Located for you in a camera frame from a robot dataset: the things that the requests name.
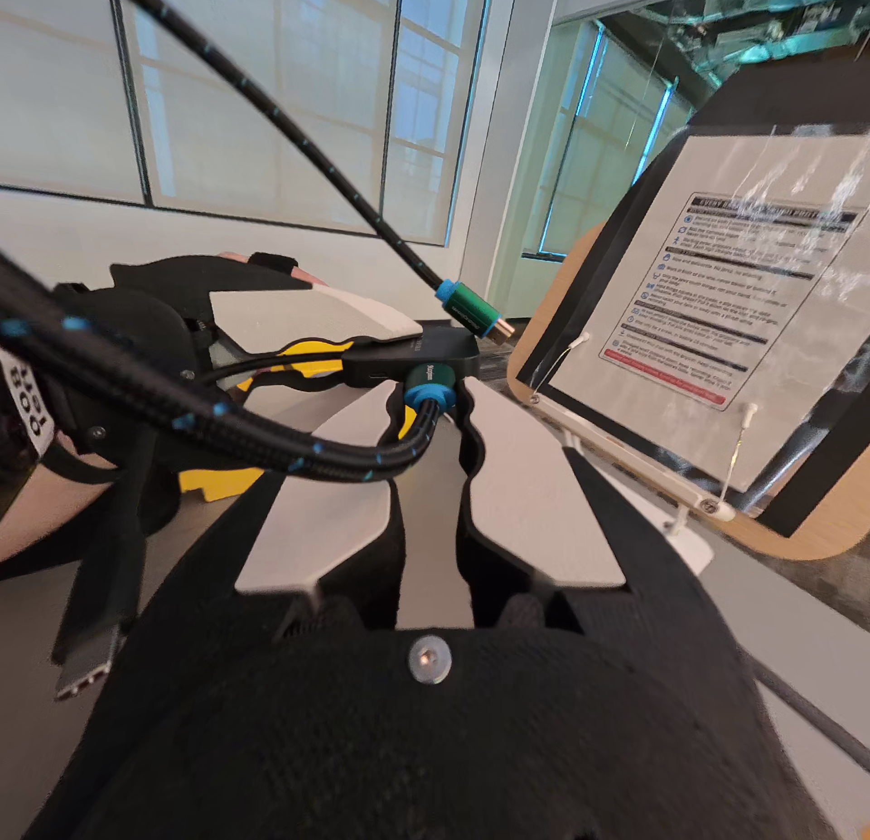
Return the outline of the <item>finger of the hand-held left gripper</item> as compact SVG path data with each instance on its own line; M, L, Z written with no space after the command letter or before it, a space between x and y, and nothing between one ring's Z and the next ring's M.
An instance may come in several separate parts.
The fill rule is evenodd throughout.
M342 408L360 394L344 383L343 359L355 341L302 340L276 354L214 367L207 382L245 408Z
M277 353L299 341L389 342L423 333L392 306L329 286L213 291L210 302L217 328L247 353Z

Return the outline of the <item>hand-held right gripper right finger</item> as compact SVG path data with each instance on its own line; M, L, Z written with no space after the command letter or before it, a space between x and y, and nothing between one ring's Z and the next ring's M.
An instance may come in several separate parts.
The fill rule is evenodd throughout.
M515 595L547 612L556 595L626 585L571 462L550 429L474 378L458 416L465 482L456 559L475 627L494 627Z

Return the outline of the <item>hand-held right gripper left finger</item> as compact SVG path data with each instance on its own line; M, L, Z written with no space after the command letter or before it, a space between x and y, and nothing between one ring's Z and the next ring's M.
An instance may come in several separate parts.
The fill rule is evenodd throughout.
M406 530L392 480L286 477L234 584L240 595L348 599L366 627L395 627Z

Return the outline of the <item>yellow plastic bin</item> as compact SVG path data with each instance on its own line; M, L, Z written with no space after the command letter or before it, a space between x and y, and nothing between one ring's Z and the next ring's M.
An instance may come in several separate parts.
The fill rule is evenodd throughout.
M375 347L372 344L356 343L347 354L352 354L356 358L369 358L374 356ZM358 367L359 363L343 359L343 376L344 383L354 393L363 394L369 389L374 388L386 379L386 374L379 370L372 370L364 375L364 379L360 382L351 382L351 369ZM223 381L219 385L222 389L227 386L227 382ZM249 408L252 411L261 413L262 415L275 420L285 421L292 425L297 425L303 431L309 431L309 426L314 425L313 432L319 432L318 424L314 420L314 408ZM187 469L179 471L178 482L182 493L195 492L201 493L202 497L207 502L231 498L241 495L262 475L263 471L255 467L234 466L229 469Z

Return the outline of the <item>black hdmi adapter hub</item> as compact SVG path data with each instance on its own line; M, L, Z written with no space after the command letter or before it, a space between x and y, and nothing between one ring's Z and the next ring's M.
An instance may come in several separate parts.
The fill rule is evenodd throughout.
M374 356L351 369L351 382L372 370L401 382L407 406L423 410L404 441L376 446L327 441L280 427L231 402L207 382L170 379L141 354L105 336L85 334L93 354L74 354L71 368L60 368L62 383L84 396L127 413L137 422L136 446L119 487L111 491L107 514L83 545L82 564L73 582L51 661L61 674L56 699L76 696L107 675L122 635L136 618L145 559L145 532L138 506L160 434L182 445L181 470L193 467L193 450L217 466L255 466L316 480L360 483L397 476L427 449L437 416L452 408L457 379L475 375L479 347L473 334L447 326L427 326L406 343L372 344Z

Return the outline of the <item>person's left forearm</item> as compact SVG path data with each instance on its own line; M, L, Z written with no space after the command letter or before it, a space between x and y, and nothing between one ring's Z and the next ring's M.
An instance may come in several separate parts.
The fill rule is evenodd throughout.
M38 464L2 515L1 562L7 562L56 532L108 487L108 483L76 483Z

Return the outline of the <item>person's left hand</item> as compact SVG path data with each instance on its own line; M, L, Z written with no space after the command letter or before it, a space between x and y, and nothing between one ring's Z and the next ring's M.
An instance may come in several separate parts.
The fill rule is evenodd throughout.
M255 252L251 255L244 255L237 252L221 252L217 257L235 260L241 263L247 263L254 266L272 269L276 272L281 272L293 277L296 280L301 280L315 286L325 286L325 282L318 277L310 274L299 267L296 259L277 255L267 252Z

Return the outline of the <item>white display stand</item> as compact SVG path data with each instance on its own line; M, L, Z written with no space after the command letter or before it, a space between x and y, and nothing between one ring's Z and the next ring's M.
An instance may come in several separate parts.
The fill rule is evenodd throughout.
M690 515L706 516L717 525L730 522L736 515L730 504L540 393L531 394L529 405L539 416L560 426L568 448L582 456L592 452L673 500L676 503L675 511L666 515L638 491L610 473L602 472L622 498L667 540L692 573L698 576L704 571L712 562L713 551L707 541L690 530Z

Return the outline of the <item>large office window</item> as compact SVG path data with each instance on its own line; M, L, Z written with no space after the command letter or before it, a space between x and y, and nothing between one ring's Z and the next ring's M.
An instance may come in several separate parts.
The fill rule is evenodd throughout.
M403 236L451 229L489 0L165 0ZM128 0L1 0L2 185L370 233Z

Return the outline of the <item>instruction sheet in plastic sleeve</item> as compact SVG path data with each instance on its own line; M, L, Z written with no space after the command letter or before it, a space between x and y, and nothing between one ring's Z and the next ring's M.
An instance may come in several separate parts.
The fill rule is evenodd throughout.
M868 337L868 131L689 134L550 377L746 490Z

